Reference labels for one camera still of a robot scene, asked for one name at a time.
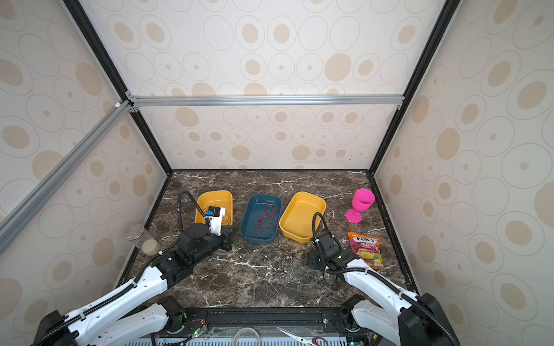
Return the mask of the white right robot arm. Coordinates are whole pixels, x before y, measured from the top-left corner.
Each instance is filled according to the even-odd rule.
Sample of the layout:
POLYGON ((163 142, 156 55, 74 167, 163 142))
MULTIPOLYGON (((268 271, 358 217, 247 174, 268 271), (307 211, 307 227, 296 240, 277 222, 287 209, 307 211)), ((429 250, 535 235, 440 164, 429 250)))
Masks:
POLYGON ((341 306, 348 331, 370 330, 394 345, 459 345, 440 303, 430 294, 405 290, 371 268, 361 257, 340 247, 330 232, 311 240, 310 265, 359 289, 341 306))

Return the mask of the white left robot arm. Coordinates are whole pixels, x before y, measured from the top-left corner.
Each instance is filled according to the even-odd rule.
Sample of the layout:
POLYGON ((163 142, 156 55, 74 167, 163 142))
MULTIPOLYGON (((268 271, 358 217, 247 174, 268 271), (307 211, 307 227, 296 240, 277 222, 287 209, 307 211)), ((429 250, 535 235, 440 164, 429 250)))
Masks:
POLYGON ((216 251, 231 250, 236 231, 235 226, 222 226, 211 232, 204 223, 192 224, 125 285, 67 314, 54 311, 43 317, 34 345, 123 345, 163 330, 179 333, 186 313, 173 297, 143 304, 187 278, 216 251))

